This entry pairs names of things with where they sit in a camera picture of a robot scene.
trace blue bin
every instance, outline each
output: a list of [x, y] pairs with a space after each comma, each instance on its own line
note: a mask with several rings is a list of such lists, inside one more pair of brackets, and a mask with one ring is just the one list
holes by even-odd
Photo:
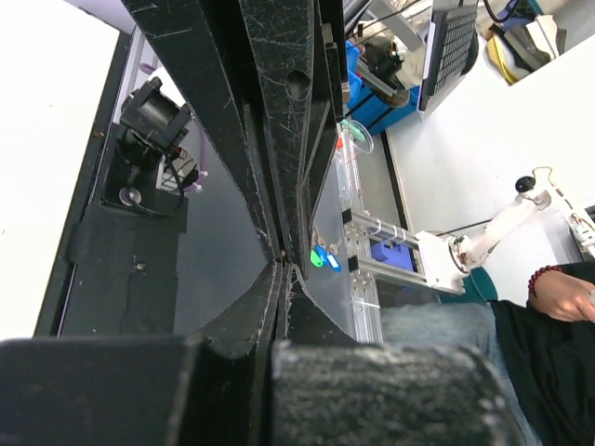
[[364, 86], [362, 79], [355, 73], [357, 60], [360, 57], [360, 50], [357, 46], [348, 40], [345, 42], [345, 48], [350, 82], [350, 101], [347, 103], [347, 107], [353, 109], [362, 102], [362, 105], [352, 114], [352, 118], [365, 125], [370, 135], [377, 135], [417, 110], [418, 86], [411, 90], [409, 104], [399, 109], [392, 109], [372, 95], [370, 88]]
[[345, 42], [345, 53], [347, 55], [347, 75], [350, 83], [350, 101], [347, 107], [355, 107], [360, 96], [360, 89], [362, 88], [362, 79], [355, 73], [357, 68], [357, 59], [360, 58], [360, 50], [357, 49], [349, 40]]
[[[419, 87], [416, 86], [410, 90], [411, 98], [409, 103], [399, 109], [393, 109], [387, 104], [378, 99], [375, 95], [368, 98], [372, 91], [369, 87], [364, 86], [360, 90], [360, 94], [356, 103], [350, 107], [362, 102], [362, 105], [351, 115], [354, 120], [359, 121], [366, 126], [370, 135], [377, 135], [386, 130], [391, 125], [401, 121], [404, 117], [409, 116], [417, 110], [417, 98], [419, 96]], [[386, 114], [382, 119], [378, 120], [383, 114]]]
[[413, 271], [413, 261], [409, 248], [403, 244], [392, 245], [382, 241], [370, 248], [372, 258], [378, 262], [386, 263], [397, 268]]

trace black cable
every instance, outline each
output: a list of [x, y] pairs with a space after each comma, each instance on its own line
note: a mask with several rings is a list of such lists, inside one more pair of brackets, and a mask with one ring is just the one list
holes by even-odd
[[522, 0], [517, 0], [517, 2], [514, 4], [514, 6], [509, 10], [509, 14], [507, 14], [503, 19], [499, 18], [494, 11], [492, 10], [492, 7], [490, 7], [490, 4], [488, 3], [488, 0], [483, 0], [483, 4], [485, 5], [485, 10], [487, 11], [488, 15], [490, 16], [490, 19], [492, 19], [492, 21], [494, 23], [504, 23], [505, 21], [508, 21], [509, 19], [512, 18], [512, 16], [514, 16], [514, 14], [517, 12], [517, 8], [519, 7], [519, 4], [521, 3]]
[[182, 186], [181, 178], [179, 177], [178, 171], [174, 168], [174, 165], [173, 165], [173, 162], [171, 161], [171, 156], [169, 155], [169, 153], [167, 153], [166, 151], [162, 151], [161, 149], [157, 149], [157, 150], [164, 156], [165, 164], [167, 165], [167, 168], [174, 173], [174, 179], [176, 180], [176, 185], [178, 186], [179, 199], [178, 199], [178, 204], [176, 205], [174, 210], [169, 213], [161, 213], [158, 211], [153, 211], [152, 209], [149, 209], [148, 207], [145, 207], [142, 204], [135, 202], [130, 188], [132, 186], [134, 179], [140, 172], [140, 169], [137, 166], [132, 166], [132, 170], [130, 172], [130, 177], [128, 178], [128, 181], [126, 182], [125, 193], [128, 197], [128, 200], [130, 201], [130, 204], [132, 205], [132, 207], [134, 207], [138, 211], [142, 212], [143, 214], [146, 214], [148, 216], [173, 216], [176, 214], [176, 212], [180, 209], [180, 207], [184, 203], [184, 186]]
[[419, 2], [421, 2], [421, 1], [422, 1], [422, 0], [417, 0], [417, 1], [415, 1], [415, 2], [413, 2], [413, 3], [411, 3], [411, 4], [409, 4], [409, 5], [407, 5], [406, 7], [403, 7], [403, 8], [401, 8], [401, 9], [399, 9], [398, 11], [391, 12], [390, 14], [387, 14], [387, 15], [386, 15], [386, 16], [384, 16], [384, 17], [381, 17], [381, 18], [379, 18], [379, 19], [376, 19], [376, 20], [372, 20], [370, 23], [366, 23], [366, 24], [365, 24], [365, 26], [363, 26], [363, 27], [362, 27], [362, 29], [361, 29], [360, 31], [363, 31], [363, 30], [365, 30], [366, 28], [369, 28], [369, 27], [370, 27], [370, 26], [372, 26], [372, 25], [376, 25], [378, 22], [380, 22], [380, 21], [382, 21], [382, 20], [390, 19], [391, 17], [398, 16], [399, 14], [403, 14], [403, 13], [404, 13], [404, 12], [405, 12], [407, 9], [409, 9], [409, 8], [410, 8], [410, 7], [412, 7], [413, 5], [417, 5], [417, 4], [418, 4]]
[[489, 218], [489, 219], [484, 220], [484, 221], [478, 221], [477, 223], [473, 223], [473, 224], [467, 225], [467, 226], [461, 226], [460, 228], [455, 228], [453, 230], [448, 230], [448, 231], [445, 231], [445, 232], [441, 232], [441, 233], [436, 234], [436, 235], [438, 237], [442, 237], [443, 235], [455, 235], [454, 232], [459, 232], [460, 230], [468, 230], [470, 228], [475, 228], [477, 226], [484, 225], [486, 223], [490, 223], [492, 220], [493, 220], [493, 218]]

